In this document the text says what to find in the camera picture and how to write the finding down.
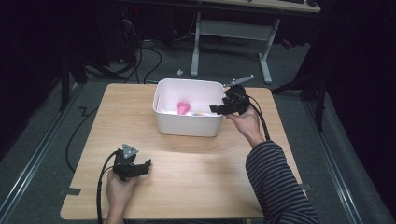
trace pink object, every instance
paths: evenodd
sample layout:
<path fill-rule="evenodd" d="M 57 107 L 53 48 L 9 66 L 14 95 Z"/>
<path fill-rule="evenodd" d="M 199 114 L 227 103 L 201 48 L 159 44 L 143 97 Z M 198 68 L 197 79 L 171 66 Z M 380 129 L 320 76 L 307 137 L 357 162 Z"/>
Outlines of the pink object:
<path fill-rule="evenodd" d="M 177 103 L 177 114 L 185 115 L 190 110 L 190 104 L 186 102 L 178 102 Z"/>

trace gray carpet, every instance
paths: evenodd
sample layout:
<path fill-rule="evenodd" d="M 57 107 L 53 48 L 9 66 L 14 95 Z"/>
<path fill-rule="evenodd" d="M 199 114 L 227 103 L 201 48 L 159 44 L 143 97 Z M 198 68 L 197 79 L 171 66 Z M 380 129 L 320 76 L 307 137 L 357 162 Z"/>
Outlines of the gray carpet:
<path fill-rule="evenodd" d="M 146 47 L 153 45 L 153 42 L 145 43 Z M 258 49 L 256 46 L 259 45 L 260 43 L 253 43 L 248 46 L 252 49 Z M 207 44 L 203 47 L 214 48 L 215 46 L 216 44 Z M 178 69 L 184 71 L 184 75 L 179 78 L 191 78 L 191 48 L 192 46 L 174 45 L 170 48 L 162 44 L 156 45 L 153 49 L 161 53 L 162 62 L 150 74 L 148 80 L 158 81 L 165 77 L 176 78 L 178 77 L 176 75 Z M 203 49 L 201 51 L 200 75 L 195 78 L 228 83 L 233 78 L 247 77 L 253 74 L 256 78 L 245 83 L 245 86 L 274 89 L 293 80 L 305 54 L 309 50 L 309 46 L 286 50 L 282 46 L 274 45 L 268 58 L 274 83 L 267 86 L 263 84 L 256 53 L 246 53 L 238 48 L 240 47 L 231 44 L 221 46 L 216 50 Z M 143 75 L 151 70 L 158 61 L 159 56 L 155 52 L 143 50 L 143 60 L 141 67 L 138 69 L 140 81 L 143 80 Z M 136 83 L 136 81 L 136 76 L 133 75 L 130 83 Z M 49 151 L 13 210 L 8 223 L 96 222 L 95 220 L 62 220 L 60 211 L 64 196 L 59 195 L 59 190 L 60 188 L 67 188 L 73 177 L 72 172 L 66 165 L 64 153 L 71 135 L 84 119 L 81 116 L 82 109 L 80 107 L 86 107 L 87 113 L 93 111 L 99 106 L 106 85 L 112 82 L 115 81 L 105 77 L 90 76 L 89 82 L 70 106 L 59 131 L 54 135 L 49 145 Z M 311 124 L 310 117 L 297 93 L 297 91 L 287 91 L 275 95 L 275 100 L 302 180 L 312 187 L 307 192 L 307 196 L 318 210 L 321 223 L 349 223 L 346 211 L 325 164 L 316 129 Z M 29 125 L 18 142 L 5 159 L 1 161 L 1 202 L 7 198 L 24 166 L 30 160 L 46 130 L 56 117 L 60 107 L 60 99 L 61 89 L 60 84 L 58 84 L 46 102 L 33 114 Z M 73 167 L 78 164 L 81 150 L 84 147 L 93 120 L 94 116 L 91 116 L 84 122 L 70 144 L 69 158 Z M 323 127 L 340 172 L 346 179 L 353 199 L 359 208 L 362 223 L 395 223 L 356 157 L 336 112 L 332 108 L 329 97 L 326 100 Z M 260 220 L 254 220 L 254 223 L 260 223 Z"/>

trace aluminum floor rail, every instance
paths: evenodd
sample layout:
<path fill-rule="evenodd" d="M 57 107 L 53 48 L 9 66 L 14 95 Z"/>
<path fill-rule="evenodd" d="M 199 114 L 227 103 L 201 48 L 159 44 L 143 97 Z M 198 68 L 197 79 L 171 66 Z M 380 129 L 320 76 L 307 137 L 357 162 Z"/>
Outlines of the aluminum floor rail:
<path fill-rule="evenodd" d="M 316 131 L 318 140 L 321 144 L 321 149 L 324 155 L 326 165 L 329 169 L 330 176 L 332 177 L 332 182 L 334 183 L 335 189 L 337 190 L 338 196 L 340 197 L 341 203 L 346 211 L 346 216 L 349 219 L 350 223 L 362 224 L 363 222 L 361 221 L 359 211 L 353 202 L 349 188 L 347 187 L 347 184 L 338 169 L 334 157 L 332 156 L 332 151 L 330 150 L 325 135 L 318 129 L 318 126 L 315 123 L 315 110 L 310 102 L 302 103 L 306 113 L 308 114 L 310 122 Z"/>
<path fill-rule="evenodd" d="M 77 98 L 77 96 L 81 93 L 84 85 L 83 84 L 75 84 L 71 91 L 70 101 L 64 111 L 59 111 L 54 121 L 49 126 L 46 134 L 44 135 L 43 139 L 41 140 L 40 144 L 35 150 L 32 158 L 27 163 L 24 170 L 21 172 L 18 180 L 16 181 L 14 187 L 8 194 L 6 200 L 0 207 L 0 223 L 7 223 L 9 218 L 12 215 L 15 207 L 17 206 L 18 202 L 20 201 L 23 193 L 26 191 L 27 187 L 29 186 L 30 182 L 32 181 L 35 173 L 40 166 L 41 162 L 44 160 L 47 152 L 50 148 L 50 143 L 52 138 L 55 136 L 59 127 L 61 126 L 65 115 L 67 114 L 71 104 Z"/>

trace dark sleeve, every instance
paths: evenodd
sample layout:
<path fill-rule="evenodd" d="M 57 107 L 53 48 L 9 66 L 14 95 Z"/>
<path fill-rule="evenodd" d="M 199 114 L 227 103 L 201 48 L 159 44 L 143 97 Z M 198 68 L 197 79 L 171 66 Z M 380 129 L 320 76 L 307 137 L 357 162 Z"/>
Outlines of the dark sleeve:
<path fill-rule="evenodd" d="M 273 141 L 258 144 L 247 155 L 246 168 L 265 223 L 319 223 L 280 146 Z"/>

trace dark background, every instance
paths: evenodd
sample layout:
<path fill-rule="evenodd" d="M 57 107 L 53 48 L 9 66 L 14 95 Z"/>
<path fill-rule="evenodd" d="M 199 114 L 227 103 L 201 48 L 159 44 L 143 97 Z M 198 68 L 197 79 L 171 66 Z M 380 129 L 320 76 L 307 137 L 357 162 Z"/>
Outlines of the dark background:
<path fill-rule="evenodd" d="M 396 217 L 395 165 L 395 1 L 321 1 L 324 16 L 347 17 L 339 24 L 283 20 L 276 42 L 310 43 L 297 79 L 328 75 L 327 92 L 348 138 Z M 125 57 L 117 7 L 53 1 L 0 3 L 0 155 L 7 154 L 31 114 L 62 73 L 62 59 L 77 51 L 107 65 Z M 141 9 L 145 34 L 172 44 L 177 29 L 189 28 L 192 12 Z M 318 85 L 312 81 L 303 85 Z"/>

